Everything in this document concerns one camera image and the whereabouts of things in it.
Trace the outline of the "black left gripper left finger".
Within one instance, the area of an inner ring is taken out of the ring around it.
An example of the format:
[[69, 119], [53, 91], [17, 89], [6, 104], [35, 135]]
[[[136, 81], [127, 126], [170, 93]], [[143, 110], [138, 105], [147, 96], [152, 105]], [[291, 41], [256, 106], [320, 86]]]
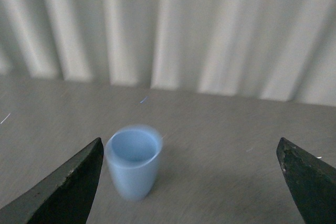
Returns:
[[103, 144], [98, 137], [1, 208], [1, 223], [86, 223], [102, 163]]

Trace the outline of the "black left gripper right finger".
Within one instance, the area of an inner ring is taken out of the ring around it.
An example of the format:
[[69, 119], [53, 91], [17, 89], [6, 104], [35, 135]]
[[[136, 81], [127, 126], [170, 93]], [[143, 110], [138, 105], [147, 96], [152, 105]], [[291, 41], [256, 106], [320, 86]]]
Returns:
[[335, 168], [282, 137], [282, 174], [305, 223], [335, 223]]

